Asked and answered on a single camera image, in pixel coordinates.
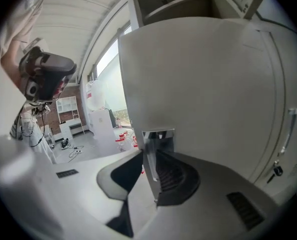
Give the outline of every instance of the person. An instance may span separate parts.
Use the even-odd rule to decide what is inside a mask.
[[[32,28],[42,11],[43,0],[22,0],[10,14],[0,30],[0,65],[13,81],[20,87],[21,75],[17,63],[17,54],[21,44],[28,45]],[[21,133],[23,140],[35,152],[46,154],[55,164],[55,156],[43,137],[37,119],[32,110],[35,107],[25,104],[21,112]]]

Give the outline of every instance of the brick wall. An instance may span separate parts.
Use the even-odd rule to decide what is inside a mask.
[[[66,87],[64,91],[62,92],[60,98],[66,98],[66,97],[71,97],[75,96],[76,97],[76,102],[77,102],[77,108],[78,108],[78,113],[80,116],[80,119],[82,121],[83,126],[86,125],[86,120],[85,120],[85,115],[83,112],[83,107],[82,107],[82,100],[81,100],[81,94],[80,94],[80,87],[79,86],[71,86],[71,87]],[[60,121],[59,121],[59,116],[58,116],[58,111],[57,111],[57,104],[54,101],[51,105],[49,105],[50,113],[47,114],[46,116],[46,125],[49,125],[50,128],[52,128],[53,134],[59,134],[61,132],[60,129]],[[64,112],[60,113],[60,119],[61,121],[66,121],[73,119],[72,112]],[[38,117],[37,118],[38,125],[41,127],[43,126],[42,118]]]

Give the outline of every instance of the wall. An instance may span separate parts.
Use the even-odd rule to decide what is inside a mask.
[[[66,87],[64,91],[61,94],[61,98],[66,98],[66,97],[71,97],[75,96],[76,97],[76,102],[77,102],[77,107],[78,107],[78,112],[80,119],[82,121],[83,126],[86,125],[86,119],[85,115],[83,112],[83,107],[82,107],[82,99],[81,99],[81,94],[80,94],[80,87],[79,86],[70,86]],[[49,125],[50,128],[52,128],[53,135],[59,134],[61,132],[60,130],[60,122],[59,122],[59,116],[58,116],[58,111],[57,111],[57,105],[56,102],[53,102],[51,105],[49,105],[50,108],[50,113],[46,116],[46,125]],[[73,119],[72,112],[64,112],[60,114],[60,119],[61,121],[66,121]],[[43,126],[42,118],[39,117],[37,119],[38,125],[40,127]]]
[[[257,12],[263,20],[282,24],[297,32],[297,28],[277,0],[263,0]]]

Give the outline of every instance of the cable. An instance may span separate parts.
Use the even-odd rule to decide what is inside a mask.
[[[39,139],[39,141],[38,141],[38,143],[37,143],[36,145],[34,145],[34,146],[30,146],[31,148],[34,148],[34,147],[36,147],[38,144],[40,144],[41,141],[42,141],[43,138],[44,138],[44,134],[45,134],[45,122],[44,122],[44,118],[43,118],[43,108],[42,108],[42,111],[41,111],[41,117],[42,117],[42,122],[43,122],[43,135],[42,135],[42,137]]]
[[[68,150],[77,150],[77,149],[82,149],[84,148],[84,146],[80,145],[80,146],[73,146],[73,147],[69,147],[67,148]]]
[[[18,112],[17,117],[16,117],[15,122],[14,122],[15,123],[15,136],[13,136],[12,131],[10,132],[10,135],[16,140],[18,139],[18,126],[19,126],[19,121],[20,121],[20,115],[21,115],[21,112],[22,112],[23,108],[24,108],[24,105],[22,106],[22,108]]]
[[[69,158],[72,158],[73,156],[71,156],[72,154],[74,155],[75,153],[77,153],[76,151],[72,151],[70,154],[68,154]]]
[[[80,154],[80,152],[72,151],[72,152],[68,155],[69,158],[72,158],[70,161],[68,161],[68,163],[71,162],[74,158],[76,158],[76,157],[78,156],[78,154]]]

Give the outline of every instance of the refrigerator handle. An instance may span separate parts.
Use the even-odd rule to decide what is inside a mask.
[[[293,132],[293,129],[295,126],[295,122],[297,120],[297,108],[290,108],[288,110],[288,115],[290,116],[290,124],[289,124],[289,128],[288,128],[288,132],[287,132],[283,147],[277,156],[283,155],[288,148],[288,145],[289,145],[289,142],[290,142],[290,139],[292,136],[292,132]]]

